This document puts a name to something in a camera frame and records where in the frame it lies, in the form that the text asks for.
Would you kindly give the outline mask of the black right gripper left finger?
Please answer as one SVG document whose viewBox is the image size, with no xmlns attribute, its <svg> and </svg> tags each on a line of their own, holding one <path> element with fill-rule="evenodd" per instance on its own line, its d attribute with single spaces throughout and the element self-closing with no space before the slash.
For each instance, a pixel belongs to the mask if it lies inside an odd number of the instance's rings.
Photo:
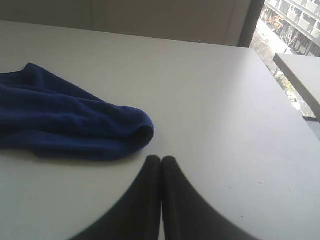
<svg viewBox="0 0 320 240">
<path fill-rule="evenodd" d="M 121 199 L 73 240 L 157 240 L 161 217 L 161 159 L 147 156 Z"/>
</svg>

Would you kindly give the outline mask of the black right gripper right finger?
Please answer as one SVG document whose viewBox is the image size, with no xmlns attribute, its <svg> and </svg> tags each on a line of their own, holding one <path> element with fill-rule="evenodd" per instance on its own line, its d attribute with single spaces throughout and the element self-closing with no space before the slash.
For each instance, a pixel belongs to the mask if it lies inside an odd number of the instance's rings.
<svg viewBox="0 0 320 240">
<path fill-rule="evenodd" d="M 162 219 L 166 240 L 255 240 L 212 208 L 173 156 L 162 159 Z"/>
</svg>

